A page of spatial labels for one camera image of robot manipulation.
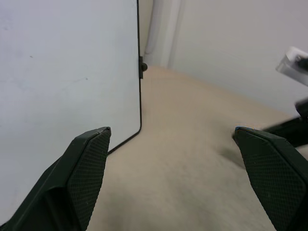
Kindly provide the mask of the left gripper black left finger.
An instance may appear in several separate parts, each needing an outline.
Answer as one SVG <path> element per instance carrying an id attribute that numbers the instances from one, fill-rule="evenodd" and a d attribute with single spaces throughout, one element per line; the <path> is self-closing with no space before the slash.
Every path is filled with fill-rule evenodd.
<path id="1" fill-rule="evenodd" d="M 85 231 L 102 186 L 110 137 L 110 127 L 75 137 L 0 229 Z"/>

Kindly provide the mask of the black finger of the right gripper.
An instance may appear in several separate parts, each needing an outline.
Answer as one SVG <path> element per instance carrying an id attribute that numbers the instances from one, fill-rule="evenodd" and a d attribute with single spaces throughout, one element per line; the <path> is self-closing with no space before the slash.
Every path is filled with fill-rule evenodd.
<path id="1" fill-rule="evenodd" d="M 308 118 L 296 117 L 263 131 L 285 138 L 294 147 L 308 144 Z"/>

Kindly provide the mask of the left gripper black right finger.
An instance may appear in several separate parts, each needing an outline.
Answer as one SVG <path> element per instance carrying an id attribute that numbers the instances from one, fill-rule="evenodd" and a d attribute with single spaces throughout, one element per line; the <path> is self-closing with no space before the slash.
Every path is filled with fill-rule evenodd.
<path id="1" fill-rule="evenodd" d="M 277 231 L 308 229 L 308 161 L 285 138 L 236 127 L 233 139 L 258 200 Z"/>

